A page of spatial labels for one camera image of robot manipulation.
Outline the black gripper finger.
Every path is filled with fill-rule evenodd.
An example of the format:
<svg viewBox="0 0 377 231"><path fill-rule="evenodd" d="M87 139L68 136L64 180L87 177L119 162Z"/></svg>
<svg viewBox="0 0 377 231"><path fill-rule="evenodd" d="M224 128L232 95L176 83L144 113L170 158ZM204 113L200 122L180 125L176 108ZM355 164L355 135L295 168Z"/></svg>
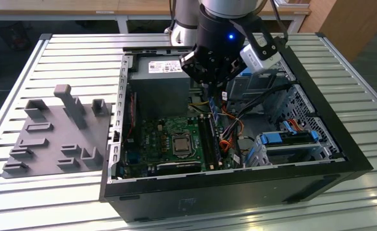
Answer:
<svg viewBox="0 0 377 231"><path fill-rule="evenodd" d="M220 95L222 91L226 90L228 82L242 73L246 69L246 63L243 58L239 56L232 61L224 61L223 67L218 72L218 86L215 95Z"/></svg>
<svg viewBox="0 0 377 231"><path fill-rule="evenodd" d="M214 58L207 47L195 47L194 51L180 56L179 61L183 71L202 84L206 89L206 97L212 97L214 74L211 72L210 59Z"/></svg>

